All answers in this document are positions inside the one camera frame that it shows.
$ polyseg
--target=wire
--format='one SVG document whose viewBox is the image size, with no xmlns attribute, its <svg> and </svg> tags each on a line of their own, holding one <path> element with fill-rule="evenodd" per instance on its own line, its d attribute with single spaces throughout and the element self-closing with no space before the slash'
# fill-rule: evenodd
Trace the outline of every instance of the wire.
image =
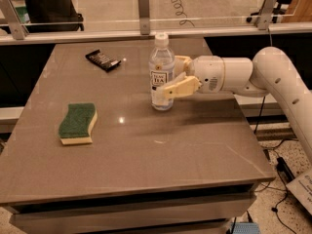
<svg viewBox="0 0 312 234">
<path fill-rule="evenodd" d="M 185 16 L 185 19 L 182 19 L 179 24 L 180 25 L 185 25 L 186 23 L 191 23 L 193 27 L 195 27 L 195 24 L 187 18 L 187 14 L 184 12 L 184 7 L 182 5 L 182 0 L 171 0 L 172 3 L 174 4 L 174 8 L 178 11 L 175 12 L 175 14 L 180 17 L 180 16 Z"/>
<path fill-rule="evenodd" d="M 276 217 L 277 217 L 277 219 L 280 221 L 281 224 L 283 224 L 286 228 L 288 228 L 292 233 L 296 234 L 296 232 L 295 232 L 294 230 L 292 230 L 289 226 L 287 226 L 287 225 L 280 219 L 279 214 L 278 214 L 278 206 L 279 206 L 281 203 L 283 203 L 283 202 L 288 198 L 288 196 L 289 196 L 289 191 L 288 191 L 288 189 L 287 189 L 287 187 L 286 187 L 286 184 L 285 184 L 285 182 L 283 181 L 283 179 L 282 179 L 282 177 L 281 177 L 279 171 L 277 171 L 277 174 L 278 174 L 278 176 L 280 177 L 281 181 L 283 182 L 283 184 L 284 184 L 284 186 L 285 186 L 286 193 L 285 193 L 284 198 L 283 198 L 282 200 L 280 200 L 280 201 L 275 205 L 275 207 L 272 208 L 271 210 L 272 210 L 272 212 L 274 212 L 274 213 L 276 214 Z"/>
<path fill-rule="evenodd" d="M 267 28 L 267 31 L 269 32 L 271 47 L 273 47 L 273 40 L 272 40 L 272 34 L 271 34 L 270 27 Z"/>
<path fill-rule="evenodd" d="M 262 110 L 263 110 L 264 102 L 265 102 L 265 97 L 262 100 L 262 105 L 261 105 L 261 108 L 260 108 L 260 112 L 259 112 L 259 115 L 257 117 L 257 121 L 256 121 L 256 124 L 255 124 L 255 129 L 253 131 L 254 134 L 256 133 L 257 127 L 259 125 L 260 118 L 262 116 Z"/>
<path fill-rule="evenodd" d="M 247 212 L 248 222 L 254 222 L 252 219 L 252 216 L 250 215 L 250 212 L 248 210 L 246 210 L 246 212 Z"/>
<path fill-rule="evenodd" d="M 255 192 L 262 192 L 262 191 L 264 191 L 264 190 L 266 190 L 266 189 L 271 189 L 271 190 L 277 190 L 277 191 L 283 191 L 283 192 L 286 192 L 286 190 L 283 190 L 283 189 L 279 189 L 279 188 L 272 187 L 272 186 L 270 186 L 270 184 L 271 184 L 271 182 L 268 182 L 267 184 L 263 184 L 263 183 L 261 183 L 260 185 L 264 186 L 264 188 L 259 189 L 259 190 L 255 191 Z"/>
<path fill-rule="evenodd" d="M 275 151 L 275 149 L 277 149 L 278 147 L 280 147 L 285 141 L 298 141 L 298 139 L 297 138 L 283 138 L 282 140 L 281 140 L 281 142 L 279 142 L 277 145 L 275 145 L 275 146 L 272 146 L 272 147 L 269 147 L 269 146 L 263 146 L 263 145 L 261 145 L 261 147 L 262 148 L 264 148 L 264 149 L 267 149 L 267 150 L 269 150 L 269 151 Z"/>
<path fill-rule="evenodd" d="M 232 225 L 232 229 L 231 229 L 231 234 L 234 233 L 235 224 L 236 224 L 236 217 L 234 218 L 234 221 L 233 221 L 233 225 Z"/>
</svg>

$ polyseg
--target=sponge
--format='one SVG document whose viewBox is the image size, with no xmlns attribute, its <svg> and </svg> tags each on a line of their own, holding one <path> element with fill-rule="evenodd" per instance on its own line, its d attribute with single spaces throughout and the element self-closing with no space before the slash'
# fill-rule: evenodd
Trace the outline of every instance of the sponge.
<svg viewBox="0 0 312 234">
<path fill-rule="evenodd" d="M 68 112 L 58 128 L 62 144 L 92 143 L 91 130 L 97 118 L 93 103 L 68 104 Z"/>
</svg>

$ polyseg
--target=desk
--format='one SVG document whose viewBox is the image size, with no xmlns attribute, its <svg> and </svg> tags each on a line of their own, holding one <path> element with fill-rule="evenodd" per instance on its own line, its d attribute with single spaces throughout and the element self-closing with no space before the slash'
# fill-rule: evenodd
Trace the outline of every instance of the desk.
<svg viewBox="0 0 312 234">
<path fill-rule="evenodd" d="M 208 53 L 203 39 L 171 44 L 177 55 Z M 150 226 L 148 233 L 210 233 L 242 215 L 258 184 L 274 178 L 233 95 L 197 94 L 176 99 L 167 112 L 152 108 L 153 46 L 56 45 L 0 156 L 0 206 L 13 213 L 14 226 L 29 233 Z M 95 49 L 122 64 L 102 71 L 85 59 Z M 59 124 L 72 102 L 96 105 L 93 144 L 61 145 Z"/>
<path fill-rule="evenodd" d="M 292 0 L 286 10 L 288 17 L 283 17 L 282 22 L 312 21 L 311 0 Z"/>
</svg>

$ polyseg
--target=table top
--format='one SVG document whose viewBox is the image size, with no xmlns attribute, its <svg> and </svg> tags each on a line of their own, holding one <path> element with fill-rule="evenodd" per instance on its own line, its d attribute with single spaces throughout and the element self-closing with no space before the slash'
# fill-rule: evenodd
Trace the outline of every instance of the table top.
<svg viewBox="0 0 312 234">
<path fill-rule="evenodd" d="M 203 39 L 171 41 L 176 55 L 206 55 Z M 152 108 L 153 41 L 56 45 L 0 155 L 0 205 L 130 195 L 271 180 L 273 171 L 233 95 L 175 99 Z M 85 59 L 122 61 L 106 73 Z M 63 146 L 67 105 L 92 102 L 92 144 Z"/>
</svg>

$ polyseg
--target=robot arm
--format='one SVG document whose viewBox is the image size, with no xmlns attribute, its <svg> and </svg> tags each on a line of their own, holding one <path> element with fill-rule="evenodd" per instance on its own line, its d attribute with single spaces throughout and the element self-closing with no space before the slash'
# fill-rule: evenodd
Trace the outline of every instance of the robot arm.
<svg viewBox="0 0 312 234">
<path fill-rule="evenodd" d="M 230 91 L 245 97 L 277 100 L 312 163 L 312 95 L 287 55 L 274 47 L 248 58 L 176 57 L 173 82 L 157 91 L 166 98 Z"/>
</svg>

